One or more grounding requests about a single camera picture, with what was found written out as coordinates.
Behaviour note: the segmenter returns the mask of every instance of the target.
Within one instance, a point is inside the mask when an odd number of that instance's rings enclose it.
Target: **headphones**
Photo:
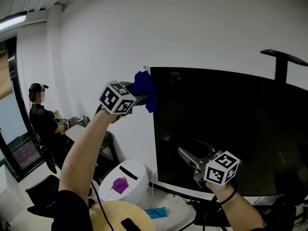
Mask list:
[[[29,99],[31,102],[33,102],[36,99],[36,94],[38,92],[45,91],[45,89],[48,89],[49,87],[46,85],[41,85],[39,83],[33,83],[31,87],[29,88]]]

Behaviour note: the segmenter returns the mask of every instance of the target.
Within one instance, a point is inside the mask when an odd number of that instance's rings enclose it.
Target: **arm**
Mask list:
[[[61,171],[59,191],[69,190],[88,204],[88,193],[103,138],[116,115],[100,110],[69,151]]]
[[[227,199],[234,191],[230,185],[218,186],[207,182],[206,185],[213,191],[220,202]],[[263,228],[261,215],[239,193],[222,205],[227,219],[234,231],[251,231]]]
[[[55,133],[62,133],[65,130],[65,126],[63,124],[59,125],[57,129],[54,131]]]

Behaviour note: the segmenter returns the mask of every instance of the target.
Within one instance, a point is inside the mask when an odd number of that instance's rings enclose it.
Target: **desk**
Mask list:
[[[155,231],[155,225],[148,214],[136,205],[124,201],[107,201],[102,203],[109,222],[115,231],[126,231],[121,221],[130,218],[141,231]],[[110,227],[97,204],[90,210],[94,231],[110,231]]]

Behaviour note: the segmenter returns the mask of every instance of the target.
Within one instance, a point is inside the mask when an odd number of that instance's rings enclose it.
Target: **black screen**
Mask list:
[[[199,158],[208,147],[241,162],[243,195],[292,192],[308,180],[308,91],[275,80],[218,70],[152,67],[159,181],[197,191],[178,147]]]

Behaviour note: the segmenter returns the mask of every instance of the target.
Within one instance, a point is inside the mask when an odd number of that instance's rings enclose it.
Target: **ceiling light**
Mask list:
[[[27,11],[23,11],[23,12],[20,12],[20,13],[9,15],[9,16],[1,19],[0,20],[0,31],[6,29],[8,27],[11,27],[15,24],[18,24],[18,23],[25,21],[26,16],[27,16]]]

